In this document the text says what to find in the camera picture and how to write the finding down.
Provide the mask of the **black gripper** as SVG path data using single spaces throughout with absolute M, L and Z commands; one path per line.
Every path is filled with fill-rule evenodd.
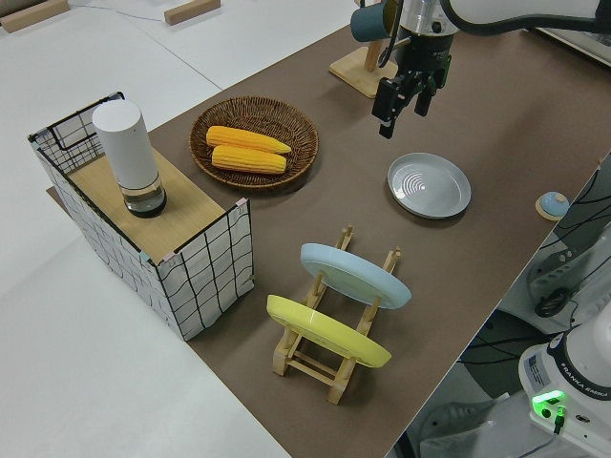
M 397 76 L 380 79 L 373 102 L 371 114 L 380 122 L 379 134 L 384 138 L 392 138 L 398 116 L 415 94 L 420 92 L 414 111 L 426 116 L 434 93 L 423 89 L 430 86 L 435 92 L 446 83 L 453 36 L 412 33 L 409 39 L 410 42 L 396 54 Z

